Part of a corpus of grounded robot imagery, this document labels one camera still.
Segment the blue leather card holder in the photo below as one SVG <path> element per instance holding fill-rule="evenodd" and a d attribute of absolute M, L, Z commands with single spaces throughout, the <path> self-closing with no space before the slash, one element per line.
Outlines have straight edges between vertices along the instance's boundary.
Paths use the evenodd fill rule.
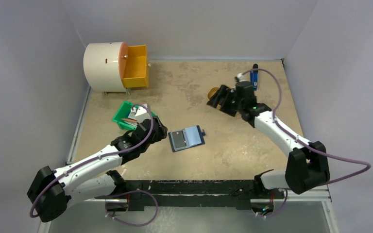
<path fill-rule="evenodd" d="M 206 135 L 206 132 L 204 131 L 204 129 L 201 129 L 199 125 L 191 126 L 191 127 L 184 128 L 181 130 L 184 132 L 184 136 L 185 136 L 186 144 L 187 144 L 187 146 L 185 148 L 182 148 L 181 150 L 186 150 L 192 147 L 205 144 L 204 136 Z M 173 152 L 181 151 L 181 150 L 174 151 L 172 146 L 171 146 L 171 149 Z"/>

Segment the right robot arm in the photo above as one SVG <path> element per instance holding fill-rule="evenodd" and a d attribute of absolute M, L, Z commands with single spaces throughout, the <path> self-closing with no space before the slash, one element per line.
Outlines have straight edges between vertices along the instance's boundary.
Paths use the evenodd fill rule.
<path fill-rule="evenodd" d="M 238 82 L 235 88 L 214 87 L 208 92 L 208 98 L 207 105 L 230 116 L 240 113 L 244 121 L 266 135 L 288 158 L 285 170 L 272 169 L 254 177 L 253 191 L 258 197 L 266 197 L 273 189 L 302 194 L 330 180 L 324 144 L 310 142 L 280 119 L 273 118 L 272 109 L 257 101 L 250 82 Z"/>

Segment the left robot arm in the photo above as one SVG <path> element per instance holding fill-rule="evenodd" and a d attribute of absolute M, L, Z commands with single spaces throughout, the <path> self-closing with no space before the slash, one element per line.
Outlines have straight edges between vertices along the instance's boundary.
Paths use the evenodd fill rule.
<path fill-rule="evenodd" d="M 86 199 L 109 195 L 121 198 L 125 185 L 111 174 L 111 169 L 138 158 L 151 144 L 167 135 L 167 127 L 154 116 L 81 161 L 56 169 L 41 168 L 27 192 L 32 203 L 30 217 L 49 222 Z"/>

